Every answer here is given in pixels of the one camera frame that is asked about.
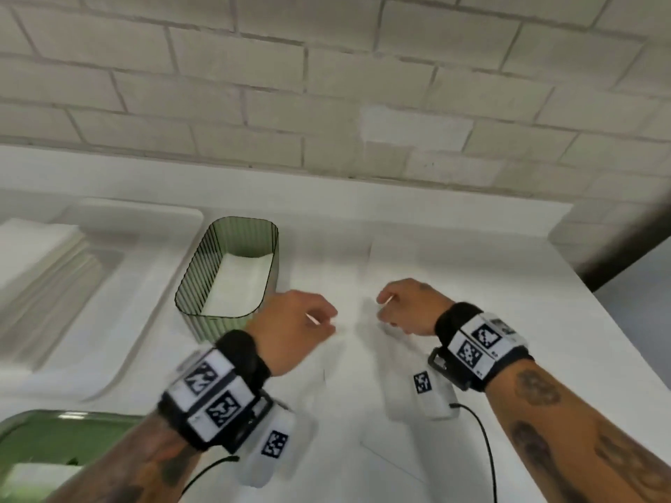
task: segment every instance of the forearm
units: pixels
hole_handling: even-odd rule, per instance
[[[508,367],[486,395],[549,503],[671,502],[671,468],[535,363]]]
[[[200,453],[152,413],[46,503],[173,503]]]

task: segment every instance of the stack of white cloth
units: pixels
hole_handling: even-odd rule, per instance
[[[77,226],[0,225],[0,367],[34,371],[104,277]]]

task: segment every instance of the hand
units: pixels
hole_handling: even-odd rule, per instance
[[[377,303],[387,303],[378,312],[380,321],[417,335],[435,335],[435,322],[454,305],[447,296],[415,279],[390,282],[380,291]]]
[[[291,290],[269,298],[245,331],[254,338],[256,351],[270,373],[281,376],[335,333],[331,318],[337,314],[322,295]]]

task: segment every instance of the black cable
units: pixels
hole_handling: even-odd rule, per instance
[[[199,479],[201,476],[205,475],[205,474],[206,474],[210,469],[212,469],[214,466],[218,466],[218,465],[223,464],[223,463],[225,463],[225,462],[238,462],[239,460],[240,460],[240,458],[239,458],[238,456],[236,456],[236,455],[229,455],[228,457],[223,457],[223,459],[219,459],[218,461],[214,461],[212,464],[210,464],[209,466],[207,466],[206,468],[204,468],[202,472],[198,473],[198,474],[193,478],[193,480],[191,480],[191,481],[187,484],[187,486],[184,488],[184,490],[182,491],[182,494],[181,494],[181,496],[180,496],[179,498],[182,499],[182,496],[185,495],[185,493],[190,489],[190,487],[191,487],[194,483],[196,483],[196,482],[198,481],[198,479]]]
[[[475,414],[475,412],[469,408],[468,406],[465,406],[463,404],[460,404],[459,402],[453,402],[452,404],[449,405],[450,408],[464,408],[466,411],[468,411],[470,414],[472,414],[475,419],[478,421],[480,424],[480,429],[482,431],[482,435],[484,436],[484,443],[487,445],[487,453],[489,454],[489,465],[492,468],[492,486],[494,488],[494,503],[499,503],[499,495],[497,493],[497,473],[494,470],[494,456],[492,455],[492,448],[489,446],[489,438],[487,437],[487,433],[484,430],[484,425],[482,425],[482,422],[478,415]]]

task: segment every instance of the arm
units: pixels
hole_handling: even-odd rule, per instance
[[[273,296],[246,331],[273,376],[280,376],[336,331],[331,318],[337,313],[321,295],[289,291]],[[161,416],[151,413],[45,503],[176,503],[199,458]]]
[[[388,284],[378,303],[381,321],[418,335],[434,335],[454,304],[413,279]],[[671,468],[535,362],[510,365],[485,393],[549,503],[671,503]]]

